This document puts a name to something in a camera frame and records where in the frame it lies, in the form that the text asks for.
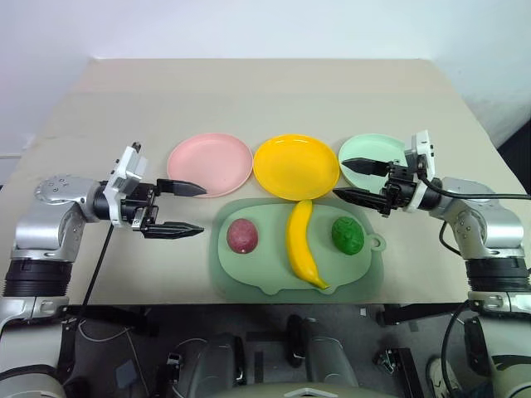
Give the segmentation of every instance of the yellow plate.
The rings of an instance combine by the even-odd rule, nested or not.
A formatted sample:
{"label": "yellow plate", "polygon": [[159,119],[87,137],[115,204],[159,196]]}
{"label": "yellow plate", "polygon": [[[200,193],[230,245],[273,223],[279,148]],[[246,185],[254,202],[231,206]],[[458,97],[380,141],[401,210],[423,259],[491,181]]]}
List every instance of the yellow plate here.
{"label": "yellow plate", "polygon": [[286,134],[264,142],[256,151],[255,176],[268,192],[290,201],[321,197],[339,178],[335,153],[321,141]]}

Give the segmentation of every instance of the pink plate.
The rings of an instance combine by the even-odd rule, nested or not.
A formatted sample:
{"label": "pink plate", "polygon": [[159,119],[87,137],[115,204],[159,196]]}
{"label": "pink plate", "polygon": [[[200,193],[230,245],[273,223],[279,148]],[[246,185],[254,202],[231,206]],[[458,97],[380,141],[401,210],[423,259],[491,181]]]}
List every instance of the pink plate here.
{"label": "pink plate", "polygon": [[251,172],[251,150],[228,134],[196,135],[182,141],[168,158],[168,176],[205,188],[207,194],[199,197],[221,197],[235,191]]}

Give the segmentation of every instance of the black cable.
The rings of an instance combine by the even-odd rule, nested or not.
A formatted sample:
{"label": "black cable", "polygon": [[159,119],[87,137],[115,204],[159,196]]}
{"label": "black cable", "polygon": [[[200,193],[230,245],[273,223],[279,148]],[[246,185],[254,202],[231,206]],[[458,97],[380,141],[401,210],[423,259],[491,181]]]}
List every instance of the black cable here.
{"label": "black cable", "polygon": [[92,279],[90,280],[89,287],[86,290],[85,298],[83,298],[83,304],[80,307],[80,311],[77,313],[76,328],[74,330],[77,330],[77,328],[80,326],[80,322],[83,319],[83,315],[85,314],[86,306],[89,303],[90,295],[92,294],[92,289],[94,288],[94,285],[96,283],[96,278],[98,278],[98,273],[100,272],[101,264],[103,263],[103,258],[105,257],[105,252],[107,251],[107,246],[110,242],[110,237],[113,235],[113,230],[114,226],[111,224],[109,226],[109,230],[107,231],[107,236],[105,237],[103,247],[101,248],[100,257],[98,259],[98,262],[96,263],[96,268],[94,269],[94,273],[92,273]]}
{"label": "black cable", "polygon": [[448,223],[446,221],[442,223],[441,230],[439,231],[439,241],[440,241],[441,245],[445,246],[449,251],[451,251],[452,253],[456,253],[457,255],[461,256],[461,252],[458,251],[458,249],[448,245],[445,242],[445,229],[446,229],[447,225],[448,225]]}
{"label": "black cable", "polygon": [[445,197],[453,197],[454,199],[523,199],[531,201],[531,195],[523,193],[455,193],[448,192],[437,185],[431,183],[426,176],[419,174],[419,179],[426,184],[428,188]]}
{"label": "black cable", "polygon": [[455,398],[454,391],[451,388],[450,379],[448,378],[448,370],[446,369],[446,348],[448,346],[448,337],[450,336],[451,328],[454,326],[455,320],[459,317],[459,314],[463,312],[463,309],[468,305],[468,300],[465,300],[463,303],[457,307],[457,310],[451,316],[448,326],[446,327],[445,336],[442,339],[442,348],[441,348],[441,370],[442,378],[445,381],[446,389],[450,393],[450,398]]}

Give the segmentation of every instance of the red fruit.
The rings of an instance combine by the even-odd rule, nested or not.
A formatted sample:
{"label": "red fruit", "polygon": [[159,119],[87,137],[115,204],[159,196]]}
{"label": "red fruit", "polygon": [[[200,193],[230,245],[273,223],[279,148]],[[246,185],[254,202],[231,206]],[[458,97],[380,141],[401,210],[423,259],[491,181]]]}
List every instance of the red fruit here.
{"label": "red fruit", "polygon": [[258,231],[255,225],[245,218],[234,220],[227,231],[227,243],[235,253],[251,253],[258,245]]}

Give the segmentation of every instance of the banana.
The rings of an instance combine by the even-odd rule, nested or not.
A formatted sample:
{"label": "banana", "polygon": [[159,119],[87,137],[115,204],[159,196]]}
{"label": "banana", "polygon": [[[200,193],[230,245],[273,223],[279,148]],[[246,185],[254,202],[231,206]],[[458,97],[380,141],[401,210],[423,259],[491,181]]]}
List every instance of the banana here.
{"label": "banana", "polygon": [[312,215],[312,209],[312,201],[300,201],[295,205],[290,218],[288,218],[285,244],[291,269],[295,275],[320,289],[326,289],[329,285],[319,277],[317,265],[309,251],[308,241],[306,240],[306,230],[309,218]]}

